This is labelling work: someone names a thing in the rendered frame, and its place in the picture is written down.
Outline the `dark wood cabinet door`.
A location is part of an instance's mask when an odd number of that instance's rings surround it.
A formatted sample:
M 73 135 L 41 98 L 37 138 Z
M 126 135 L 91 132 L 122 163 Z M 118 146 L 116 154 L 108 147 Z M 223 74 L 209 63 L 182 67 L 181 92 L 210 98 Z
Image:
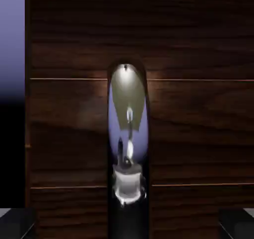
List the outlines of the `dark wood cabinet door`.
M 37 239 L 107 239 L 106 188 L 32 189 Z M 254 185 L 153 187 L 152 239 L 217 239 L 218 211 L 254 208 Z
M 254 83 L 150 81 L 154 185 L 254 183 Z M 33 80 L 34 187 L 105 185 L 107 82 Z
M 254 0 L 30 0 L 32 77 L 254 80 Z

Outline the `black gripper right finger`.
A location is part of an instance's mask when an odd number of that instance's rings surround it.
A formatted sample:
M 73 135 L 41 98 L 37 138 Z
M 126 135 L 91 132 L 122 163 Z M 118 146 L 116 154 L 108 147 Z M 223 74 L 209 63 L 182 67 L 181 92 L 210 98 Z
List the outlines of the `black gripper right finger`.
M 218 239 L 254 239 L 254 208 L 220 209 Z

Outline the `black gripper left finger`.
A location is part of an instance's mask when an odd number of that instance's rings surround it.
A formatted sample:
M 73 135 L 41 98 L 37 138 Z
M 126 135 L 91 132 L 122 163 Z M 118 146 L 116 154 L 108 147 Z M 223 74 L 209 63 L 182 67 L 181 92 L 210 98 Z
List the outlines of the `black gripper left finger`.
M 0 208 L 0 239 L 36 239 L 32 208 Z

